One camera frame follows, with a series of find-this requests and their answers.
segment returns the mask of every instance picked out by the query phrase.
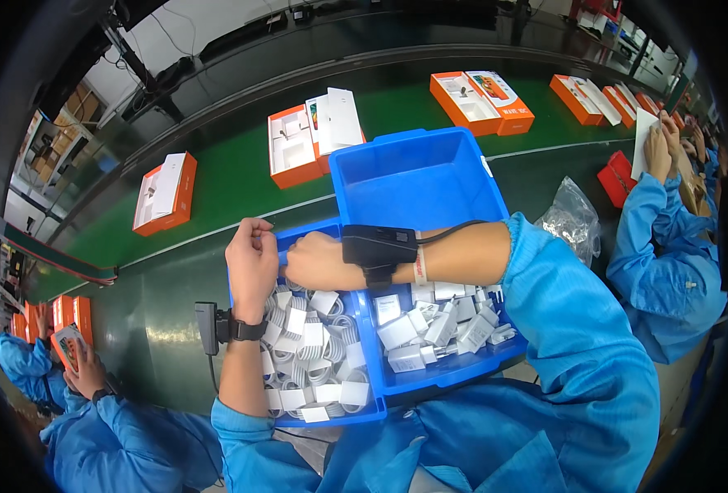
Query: black cable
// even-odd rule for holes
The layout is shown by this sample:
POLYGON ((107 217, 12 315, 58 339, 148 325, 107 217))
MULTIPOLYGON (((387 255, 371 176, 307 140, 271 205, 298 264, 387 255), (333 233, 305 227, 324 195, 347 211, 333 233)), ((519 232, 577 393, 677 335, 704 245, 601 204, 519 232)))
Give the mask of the black cable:
POLYGON ((449 228, 448 230, 446 230, 442 233, 438 233, 435 236, 431 236, 429 238, 417 239, 416 243, 417 244, 428 244, 431 242, 437 242, 438 240, 443 240, 444 238, 446 238, 447 236, 449 236, 452 233, 456 233, 456 232, 460 231, 462 228, 466 228, 466 227, 474 225, 474 224, 481 224, 483 222, 488 222, 488 221, 482 221, 481 219, 471 219, 470 221, 463 222, 462 224, 457 224, 457 226, 454 226, 453 228, 449 228))
POLYGON ((290 431, 286 431, 286 430, 283 430, 281 428, 275 428, 275 430, 280 431, 281 433, 284 433, 285 435, 294 436, 297 439, 314 440, 315 442, 327 443, 328 445, 331 445, 333 443, 333 442, 330 442, 329 440, 316 439, 313 436, 296 435, 295 433, 290 433, 290 431))
POLYGON ((219 393, 219 386, 215 382, 215 369, 213 368, 213 357, 208 354, 208 363, 211 365, 211 380, 213 380, 213 388, 216 389, 216 393, 219 393))

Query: white wall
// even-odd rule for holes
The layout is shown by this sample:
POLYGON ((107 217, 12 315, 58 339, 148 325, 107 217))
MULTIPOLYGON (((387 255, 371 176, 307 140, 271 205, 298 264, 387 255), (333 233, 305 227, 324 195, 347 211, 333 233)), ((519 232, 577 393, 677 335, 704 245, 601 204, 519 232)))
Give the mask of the white wall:
MULTIPOLYGON (((300 3, 300 0, 294 0, 293 3, 300 3)), ((287 4, 288 0, 170 0, 154 11, 153 16, 161 21, 181 51, 196 55, 213 39, 240 28, 247 21, 268 14, 270 8, 283 9, 287 4), (164 7, 193 21, 196 26, 193 51, 194 31, 191 23, 184 17, 168 12, 164 7)), ((153 16, 145 17, 130 32, 125 32, 124 29, 119 29, 119 32, 144 62, 144 66, 155 75, 185 54, 172 45, 153 16)), ((114 47, 110 48, 106 52, 109 62, 101 58, 85 77, 101 99, 109 105, 109 111, 130 95, 137 85, 133 80, 136 76, 113 65, 119 56, 114 47)))

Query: orange phone box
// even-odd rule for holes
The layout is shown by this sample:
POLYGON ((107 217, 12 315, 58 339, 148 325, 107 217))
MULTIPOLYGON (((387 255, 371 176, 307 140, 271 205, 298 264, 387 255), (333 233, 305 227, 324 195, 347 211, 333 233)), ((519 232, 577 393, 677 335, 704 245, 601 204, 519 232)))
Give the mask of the orange phone box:
POLYGON ((498 135, 517 135, 529 131, 534 123, 534 114, 518 98, 507 81, 491 70, 473 70, 466 72, 466 75, 477 92, 500 114, 500 125, 496 132, 498 135))
POLYGON ((17 338, 27 340, 27 318, 21 313, 14 313, 13 319, 10 321, 10 331, 17 338))
POLYGON ((572 77, 556 74, 550 80, 550 88, 559 95, 580 124, 599 124, 602 121, 602 112, 586 97, 572 77))
POLYGON ((330 173, 330 153, 366 142, 352 91, 328 88, 327 94, 307 99, 304 110, 309 117, 312 146, 323 174, 330 173))
POLYGON ((673 118, 673 122, 676 124, 677 129, 681 130, 684 128, 684 119, 678 111, 671 113, 671 118, 673 118))
POLYGON ((90 319, 90 298, 77 296, 73 298, 73 320, 81 337, 89 345, 92 343, 92 320, 90 319))
POLYGON ((304 105, 268 117, 268 163, 270 179, 280 189, 323 176, 304 105))
POLYGON ((73 323, 73 298, 62 294, 54 300, 51 310, 54 315, 54 331, 73 323))
POLYGON ((635 99, 638 100, 638 104, 641 105, 641 107, 644 110, 648 111, 649 113, 652 113, 654 116, 660 114, 660 108, 658 108, 657 104, 655 104, 654 100, 651 99, 646 94, 639 92, 635 95, 635 99))
POLYGON ((455 126, 464 127, 477 137, 498 132, 500 113, 464 72, 431 74, 429 92, 455 126))
POLYGON ((85 346, 81 332, 76 328, 75 323, 71 323, 51 335, 51 347, 57 351, 65 369, 72 371, 75 375, 79 374, 77 354, 79 351, 85 351, 85 346))
POLYGON ((621 122, 624 123, 624 126, 628 129, 631 128, 632 125, 635 124, 635 118, 638 117, 632 109, 632 106, 627 103, 627 101, 615 90, 613 86, 603 87, 602 93, 606 95, 608 101, 610 101, 616 111, 619 112, 621 115, 621 122))
POLYGON ((164 163, 142 177, 133 231, 150 236, 191 219, 196 159, 188 152, 167 154, 164 163))

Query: wrist strap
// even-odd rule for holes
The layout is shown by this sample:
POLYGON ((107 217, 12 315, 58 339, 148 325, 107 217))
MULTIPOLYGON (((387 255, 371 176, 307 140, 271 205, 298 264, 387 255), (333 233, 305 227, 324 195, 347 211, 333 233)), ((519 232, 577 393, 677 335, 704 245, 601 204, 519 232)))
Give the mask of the wrist strap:
POLYGON ((107 395, 111 395, 109 393, 109 390, 107 390, 107 389, 96 390, 95 393, 92 395, 92 403, 93 403, 93 405, 97 405, 98 404, 98 401, 100 401, 101 399, 105 398, 107 395))

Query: red box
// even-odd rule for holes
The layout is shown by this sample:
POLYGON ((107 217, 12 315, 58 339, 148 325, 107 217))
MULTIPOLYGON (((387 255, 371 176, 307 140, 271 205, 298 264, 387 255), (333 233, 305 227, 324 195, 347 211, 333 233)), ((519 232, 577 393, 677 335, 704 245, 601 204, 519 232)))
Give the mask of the red box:
POLYGON ((626 196, 638 184, 638 182, 630 178, 631 172, 632 164, 627 160, 624 153, 617 151, 608 159, 606 167, 596 174, 614 207, 619 209, 624 207, 626 196))

